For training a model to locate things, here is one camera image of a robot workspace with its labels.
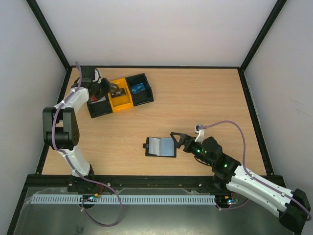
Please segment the black bin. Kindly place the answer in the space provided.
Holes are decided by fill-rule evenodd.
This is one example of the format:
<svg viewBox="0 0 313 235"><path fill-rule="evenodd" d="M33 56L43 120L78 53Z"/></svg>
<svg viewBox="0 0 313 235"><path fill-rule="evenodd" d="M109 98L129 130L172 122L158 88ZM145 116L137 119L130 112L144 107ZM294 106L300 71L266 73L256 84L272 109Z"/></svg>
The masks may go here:
<svg viewBox="0 0 313 235"><path fill-rule="evenodd" d="M145 73L128 76L126 77L126 82L129 87L134 106L154 101L152 88Z"/></svg>
<svg viewBox="0 0 313 235"><path fill-rule="evenodd" d="M87 101L87 108L88 108L91 118L97 118L103 115L113 113L111 105L110 105L110 101L108 98L108 94L106 94L105 97L106 97L106 100L101 101L101 102L94 102L94 103L90 102L91 97L89 97L89 100Z"/></svg>

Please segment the grey vip card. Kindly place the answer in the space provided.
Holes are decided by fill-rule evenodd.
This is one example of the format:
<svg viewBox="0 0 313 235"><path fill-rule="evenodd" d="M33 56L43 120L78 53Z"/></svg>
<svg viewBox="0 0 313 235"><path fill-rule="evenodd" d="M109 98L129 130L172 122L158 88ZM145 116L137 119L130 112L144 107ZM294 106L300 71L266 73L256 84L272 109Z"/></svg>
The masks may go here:
<svg viewBox="0 0 313 235"><path fill-rule="evenodd" d="M116 98L116 97L121 97L121 96L126 95L126 91L125 91L124 88L121 88L121 89L118 89L118 90L112 90L110 92L110 94L111 94L112 98Z"/></svg>

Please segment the yellow bin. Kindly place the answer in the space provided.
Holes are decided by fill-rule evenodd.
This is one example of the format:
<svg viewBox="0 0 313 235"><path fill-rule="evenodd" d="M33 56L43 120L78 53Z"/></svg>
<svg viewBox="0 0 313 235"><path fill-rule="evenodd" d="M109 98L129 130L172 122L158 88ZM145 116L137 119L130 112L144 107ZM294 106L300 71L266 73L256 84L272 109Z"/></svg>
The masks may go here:
<svg viewBox="0 0 313 235"><path fill-rule="evenodd" d="M126 93L125 95L122 95L119 97L112 97L111 94L108 93L108 98L110 101L112 111L116 113L118 111L122 111L122 110L134 107L132 95L131 95L128 83L126 81L126 78L113 80L112 83L118 85L119 88L124 88L125 93Z"/></svg>

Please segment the black card holder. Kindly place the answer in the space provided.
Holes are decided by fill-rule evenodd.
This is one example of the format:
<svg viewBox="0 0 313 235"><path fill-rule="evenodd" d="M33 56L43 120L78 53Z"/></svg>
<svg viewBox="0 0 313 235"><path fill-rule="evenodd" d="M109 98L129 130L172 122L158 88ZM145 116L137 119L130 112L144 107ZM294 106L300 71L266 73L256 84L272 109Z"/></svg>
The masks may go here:
<svg viewBox="0 0 313 235"><path fill-rule="evenodd" d="M147 137L143 143L145 156L147 157L167 157L175 158L177 156L176 147L172 138Z"/></svg>

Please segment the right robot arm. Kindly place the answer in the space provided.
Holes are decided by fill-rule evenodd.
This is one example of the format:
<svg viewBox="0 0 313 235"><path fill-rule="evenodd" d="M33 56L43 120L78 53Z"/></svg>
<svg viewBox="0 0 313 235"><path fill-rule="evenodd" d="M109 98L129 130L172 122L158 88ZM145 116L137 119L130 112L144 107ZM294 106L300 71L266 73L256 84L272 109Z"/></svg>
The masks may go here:
<svg viewBox="0 0 313 235"><path fill-rule="evenodd" d="M257 175L225 154L213 137L199 142L187 134L172 132L171 138L176 148L183 146L184 152L212 168L213 186L217 191L227 189L257 203L296 234L302 233L305 223L311 220L311 207L304 191L285 188Z"/></svg>

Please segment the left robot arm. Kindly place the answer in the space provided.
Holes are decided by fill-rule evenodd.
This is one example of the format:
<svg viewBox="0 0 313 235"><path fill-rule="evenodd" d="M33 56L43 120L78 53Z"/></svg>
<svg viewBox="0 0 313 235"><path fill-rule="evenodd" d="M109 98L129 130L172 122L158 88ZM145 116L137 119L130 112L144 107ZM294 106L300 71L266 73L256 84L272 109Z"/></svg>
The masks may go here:
<svg viewBox="0 0 313 235"><path fill-rule="evenodd" d="M43 109L44 142L67 162L75 177L88 176L91 165L78 146L80 132L76 113L88 102L108 100L110 83L95 67L76 65L79 77L69 93L55 106Z"/></svg>

